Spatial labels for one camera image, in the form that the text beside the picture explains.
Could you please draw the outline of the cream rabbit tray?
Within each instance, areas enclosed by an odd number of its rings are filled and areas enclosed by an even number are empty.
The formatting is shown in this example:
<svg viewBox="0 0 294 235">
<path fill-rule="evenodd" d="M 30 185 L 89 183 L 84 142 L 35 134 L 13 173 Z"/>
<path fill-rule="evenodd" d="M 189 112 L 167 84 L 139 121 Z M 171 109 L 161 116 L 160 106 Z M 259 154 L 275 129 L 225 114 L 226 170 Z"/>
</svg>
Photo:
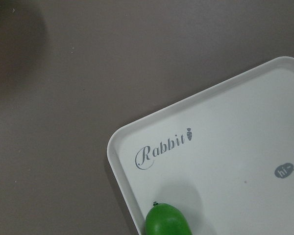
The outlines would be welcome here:
<svg viewBox="0 0 294 235">
<path fill-rule="evenodd" d="M 294 58 L 118 129 L 107 157 L 140 235 L 153 202 L 195 235 L 294 235 Z"/>
</svg>

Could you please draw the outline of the green lime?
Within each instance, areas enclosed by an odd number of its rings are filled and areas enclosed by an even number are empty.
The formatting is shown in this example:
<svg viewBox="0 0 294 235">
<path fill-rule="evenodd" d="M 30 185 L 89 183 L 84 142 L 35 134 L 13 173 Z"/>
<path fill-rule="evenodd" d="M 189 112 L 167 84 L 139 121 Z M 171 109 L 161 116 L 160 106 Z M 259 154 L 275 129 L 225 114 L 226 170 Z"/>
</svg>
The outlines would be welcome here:
<svg viewBox="0 0 294 235">
<path fill-rule="evenodd" d="M 183 213 L 167 203 L 153 202 L 145 220 L 147 235 L 191 235 L 191 229 Z"/>
</svg>

